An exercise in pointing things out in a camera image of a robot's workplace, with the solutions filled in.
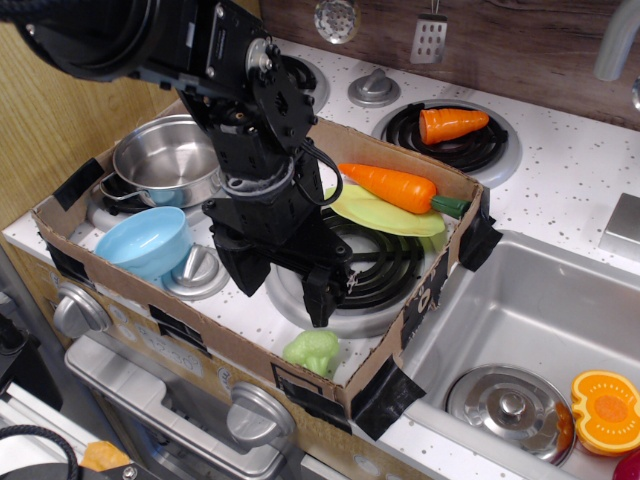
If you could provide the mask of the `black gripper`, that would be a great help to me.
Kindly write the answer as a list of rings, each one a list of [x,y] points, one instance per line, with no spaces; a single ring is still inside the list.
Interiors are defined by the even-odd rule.
[[[303,277],[303,300],[314,328],[325,328],[344,303],[352,275],[351,248],[324,224],[319,164],[330,159],[315,148],[278,157],[276,174],[248,179],[223,174],[227,196],[203,204],[215,248],[237,287],[251,297],[273,264]]]

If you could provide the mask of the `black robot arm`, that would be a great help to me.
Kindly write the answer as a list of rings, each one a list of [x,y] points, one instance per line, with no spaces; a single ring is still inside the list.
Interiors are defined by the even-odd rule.
[[[309,137],[313,100],[260,19],[231,1],[5,1],[1,18],[73,77],[175,89],[217,154],[226,197],[204,212],[232,279],[252,294],[273,265],[294,271],[312,324],[327,325],[352,251],[322,220],[330,159]]]

